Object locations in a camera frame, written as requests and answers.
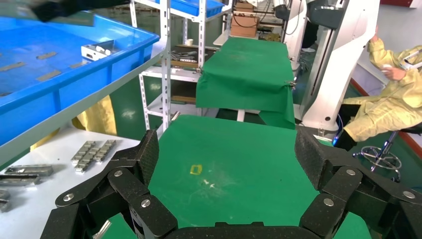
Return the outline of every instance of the stool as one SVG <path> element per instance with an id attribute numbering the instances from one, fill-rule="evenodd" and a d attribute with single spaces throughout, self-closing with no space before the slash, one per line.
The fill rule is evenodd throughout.
<path id="1" fill-rule="evenodd" d="M 400 131 L 420 135 L 422 133 L 422 123 L 402 129 Z M 390 152 L 390 148 L 393 145 L 394 139 L 398 133 L 399 131 L 394 131 L 390 138 L 385 141 L 382 148 L 365 146 L 360 150 L 359 153 L 354 153 L 353 157 L 363 156 L 366 158 L 370 163 L 373 164 L 371 167 L 371 172 L 374 172 L 376 167 L 394 170 L 397 174 L 397 178 L 392 178 L 392 180 L 395 182 L 400 182 L 401 175 L 399 169 L 402 167 L 402 162 L 396 155 Z"/>

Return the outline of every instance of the shelf rack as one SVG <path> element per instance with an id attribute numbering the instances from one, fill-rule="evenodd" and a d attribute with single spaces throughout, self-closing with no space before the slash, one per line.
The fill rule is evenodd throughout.
<path id="1" fill-rule="evenodd" d="M 134 0 L 134 1 L 140 4 L 147 5 L 152 8 L 159 8 L 159 4 L 151 0 Z M 224 6 L 220 13 L 211 17 L 207 17 L 207 1 L 206 0 L 199 0 L 199 15 L 198 16 L 190 15 L 173 8 L 170 10 L 171 14 L 181 16 L 184 18 L 183 19 L 183 42 L 184 43 L 186 43 L 188 40 L 188 20 L 199 23 L 198 69 L 197 69 L 198 72 L 200 72 L 205 61 L 206 23 L 214 19 L 217 19 L 218 17 L 222 15 L 228 15 L 229 17 L 227 18 L 227 20 L 230 23 L 230 20 L 231 20 L 230 12 L 232 9 L 232 4 L 233 4 L 233 0 L 229 0 L 228 5 Z M 135 8 L 134 3 L 132 3 L 130 5 L 131 12 L 134 11 L 134 8 Z M 226 30 L 230 31 L 230 24 L 226 25 Z M 171 82 L 170 81 L 166 82 L 166 85 L 163 84 L 163 91 L 167 89 L 167 93 L 159 95 L 152 103 L 150 103 L 149 105 L 147 104 L 143 76 L 150 76 L 150 77 L 157 77 L 157 78 L 161 77 L 163 79 L 167 75 L 170 75 L 171 80 L 186 81 L 186 82 L 198 82 L 198 79 L 201 76 L 200 73 L 197 73 L 194 71 L 188 71 L 184 69 L 179 69 L 179 68 L 171 68 L 168 74 L 165 75 L 164 71 L 160 71 L 160 67 L 156 67 L 156 66 L 152 66 L 148 68 L 146 71 L 142 72 L 142 74 L 139 75 L 139 81 L 140 81 L 141 93 L 142 93 L 141 94 L 142 106 L 143 106 L 144 117 L 145 117 L 145 127 L 146 129 L 150 129 L 150 124 L 149 124 L 150 115 L 163 117 L 163 124 L 157 130 L 157 133 L 159 135 L 162 134 L 168 128 L 168 124 L 170 120 L 169 116 L 171 114 L 176 113 L 175 108 L 180 109 L 182 114 L 189 114 L 189 113 L 195 112 L 195 109 L 192 109 L 192 108 L 195 108 L 194 105 L 186 105 L 185 107 L 181 107 L 180 105 L 170 104 L 171 102 L 171 94 L 170 94 Z M 161 101 L 163 102 L 163 107 L 161 108 L 156 107 L 157 104 L 159 104 Z M 203 112 L 201 108 L 196 108 L 196 114 L 200 116 L 208 115 L 212 117 L 214 116 L 214 113 L 216 115 L 215 110 L 206 110 L 205 112 Z"/>
<path id="2" fill-rule="evenodd" d="M 27 131 L 10 140 L 9 142 L 1 145 L 0 165 L 7 163 L 15 156 L 27 150 L 38 140 L 44 138 L 54 130 L 62 127 L 71 119 L 76 117 L 78 114 L 88 109 L 90 106 L 100 101 L 104 97 L 108 96 L 109 94 L 111 94 L 112 92 L 114 92 L 115 90 L 117 90 L 118 88 L 120 88 L 121 86 L 123 86 L 124 84 L 126 84 L 127 82 L 129 82 L 137 75 L 141 74 L 143 71 L 148 69 L 150 66 L 156 64 L 160 60 L 162 62 L 161 70 L 163 72 L 163 95 L 170 95 L 170 87 L 167 87 L 168 85 L 170 85 L 170 83 L 165 78 L 166 75 L 170 74 L 170 64 L 165 64 L 165 62 L 170 62 L 170 15 L 167 14 L 168 12 L 170 12 L 170 0 L 162 0 L 161 3 L 157 5 L 157 7 L 161 9 L 161 38 L 157 43 L 153 44 L 150 60 L 138 66 L 126 75 L 122 76 L 120 79 L 102 88 L 101 90 L 81 99 L 80 101 L 58 112 L 52 117 L 42 121 L 36 126 L 29 128 Z M 130 9 L 132 15 L 132 25 L 136 27 L 136 18 L 133 17 L 136 16 L 133 2 L 130 4 Z M 163 102 L 163 108 L 165 108 L 164 105 L 169 108 L 170 101 L 167 101 L 167 103 Z M 168 114 L 168 112 L 165 112 L 163 114 L 163 119 L 163 125 L 165 127 L 168 127 L 168 124 L 170 123 L 170 115 Z"/>

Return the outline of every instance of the cardboard box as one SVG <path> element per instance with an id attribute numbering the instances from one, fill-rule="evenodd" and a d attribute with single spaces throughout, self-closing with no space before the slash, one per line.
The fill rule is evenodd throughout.
<path id="1" fill-rule="evenodd" d="M 253 5 L 250 3 L 238 2 L 234 7 L 236 8 L 236 11 L 253 12 Z"/>
<path id="2" fill-rule="evenodd" d="M 259 17 L 249 16 L 233 16 L 231 20 L 230 35 L 255 37 L 256 29 L 258 28 Z"/>

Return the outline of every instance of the green tablecloth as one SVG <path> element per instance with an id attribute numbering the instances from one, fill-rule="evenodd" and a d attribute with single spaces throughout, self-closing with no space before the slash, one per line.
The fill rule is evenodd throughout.
<path id="1" fill-rule="evenodd" d="M 285 44 L 232 37 L 204 64 L 196 105 L 266 111 L 267 124 L 294 128 L 291 81 Z"/>
<path id="2" fill-rule="evenodd" d="M 296 160 L 295 137 L 290 129 L 180 116 L 160 139 L 149 189 L 180 228 L 215 222 L 297 226 L 318 192 Z M 370 236 L 364 221 L 349 213 L 336 238 Z"/>

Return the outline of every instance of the black boot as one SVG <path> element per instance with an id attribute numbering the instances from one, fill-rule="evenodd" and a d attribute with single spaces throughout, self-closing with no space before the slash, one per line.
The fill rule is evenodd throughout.
<path id="1" fill-rule="evenodd" d="M 353 147 L 357 145 L 357 143 L 352 139 L 352 137 L 350 137 L 350 135 L 345 130 L 342 130 L 341 133 L 335 138 L 333 145 L 336 148 L 342 148 L 346 151 L 350 151 Z"/>

